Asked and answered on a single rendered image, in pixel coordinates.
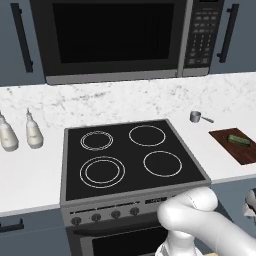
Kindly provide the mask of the white squeeze bottle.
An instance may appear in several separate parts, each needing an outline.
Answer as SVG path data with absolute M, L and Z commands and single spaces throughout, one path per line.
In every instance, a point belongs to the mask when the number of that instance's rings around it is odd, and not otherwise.
M 7 152 L 15 151 L 19 146 L 18 138 L 11 125 L 0 112 L 0 144 Z
M 43 146 L 44 138 L 38 124 L 34 121 L 30 111 L 26 113 L 26 136 L 27 143 L 32 149 L 38 149 Z

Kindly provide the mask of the green cucumber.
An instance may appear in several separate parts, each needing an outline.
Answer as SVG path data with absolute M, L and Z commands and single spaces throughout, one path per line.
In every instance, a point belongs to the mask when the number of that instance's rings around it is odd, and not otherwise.
M 242 138 L 236 135 L 229 135 L 228 136 L 228 141 L 231 143 L 235 143 L 241 146 L 246 146 L 249 147 L 251 145 L 251 142 L 249 139 Z

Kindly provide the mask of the black glass oven door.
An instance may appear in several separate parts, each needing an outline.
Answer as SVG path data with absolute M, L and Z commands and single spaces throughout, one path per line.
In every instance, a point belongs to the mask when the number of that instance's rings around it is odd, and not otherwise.
M 124 232 L 100 237 L 76 235 L 74 230 L 94 229 L 104 226 L 129 225 L 134 223 L 158 222 L 143 217 L 131 220 L 116 220 L 79 225 L 66 229 L 71 256 L 154 256 L 168 231 L 160 224 L 158 227 Z

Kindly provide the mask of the black hob steel stove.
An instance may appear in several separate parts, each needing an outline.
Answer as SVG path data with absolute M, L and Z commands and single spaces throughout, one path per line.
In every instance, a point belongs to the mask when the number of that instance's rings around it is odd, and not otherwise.
M 64 130 L 60 208 L 65 225 L 157 219 L 159 205 L 211 180 L 169 120 Z M 137 216 L 130 214 L 139 208 Z M 111 213 L 121 215 L 113 219 Z

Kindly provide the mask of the steel and black microwave oven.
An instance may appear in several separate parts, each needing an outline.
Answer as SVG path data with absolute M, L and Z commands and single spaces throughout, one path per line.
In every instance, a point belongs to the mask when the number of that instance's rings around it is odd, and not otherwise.
M 209 73 L 224 0 L 30 0 L 50 85 Z

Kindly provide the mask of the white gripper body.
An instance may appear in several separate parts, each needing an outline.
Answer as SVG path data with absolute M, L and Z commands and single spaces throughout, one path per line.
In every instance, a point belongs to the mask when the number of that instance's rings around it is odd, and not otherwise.
M 250 206 L 248 203 L 244 204 L 243 214 L 246 217 L 256 217 L 256 212 L 254 211 L 254 208 Z

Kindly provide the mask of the grey-blue base cupboard front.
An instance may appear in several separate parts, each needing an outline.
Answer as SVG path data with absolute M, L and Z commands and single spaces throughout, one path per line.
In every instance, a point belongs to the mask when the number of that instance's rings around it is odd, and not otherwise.
M 245 216 L 244 211 L 249 191 L 256 189 L 256 178 L 212 184 L 211 188 L 233 222 L 256 237 L 256 216 Z

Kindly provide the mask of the grey-blue wall cupboard door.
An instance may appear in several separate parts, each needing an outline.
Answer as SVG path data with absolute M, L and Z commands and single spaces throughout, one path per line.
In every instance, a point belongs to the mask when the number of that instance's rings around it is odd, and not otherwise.
M 10 4 L 18 3 L 28 43 L 33 72 L 25 70 Z M 0 0 L 0 86 L 44 84 L 38 43 L 29 0 Z
M 229 18 L 237 11 L 224 63 L 220 56 Z M 224 0 L 210 74 L 256 71 L 256 0 Z

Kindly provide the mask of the steel measuring cup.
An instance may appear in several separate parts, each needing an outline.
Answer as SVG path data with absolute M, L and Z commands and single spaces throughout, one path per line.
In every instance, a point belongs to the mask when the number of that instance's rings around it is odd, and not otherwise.
M 204 119 L 210 123 L 213 123 L 212 119 L 203 117 L 199 111 L 191 111 L 190 112 L 190 121 L 193 123 L 198 123 L 201 119 Z

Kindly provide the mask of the grey-blue drawer front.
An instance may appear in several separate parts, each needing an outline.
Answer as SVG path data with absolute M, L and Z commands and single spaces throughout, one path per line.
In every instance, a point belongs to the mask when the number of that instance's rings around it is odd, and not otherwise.
M 0 217 L 2 226 L 23 219 L 24 229 L 0 233 L 0 256 L 71 256 L 59 209 Z

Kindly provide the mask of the dark brown cutting board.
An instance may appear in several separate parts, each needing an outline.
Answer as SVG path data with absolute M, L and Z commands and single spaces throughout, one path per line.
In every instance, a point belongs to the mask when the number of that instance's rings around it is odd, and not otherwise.
M 210 131 L 209 134 L 240 164 L 256 163 L 256 142 L 238 128 Z M 250 141 L 249 146 L 239 145 L 228 140 L 229 135 L 238 136 Z

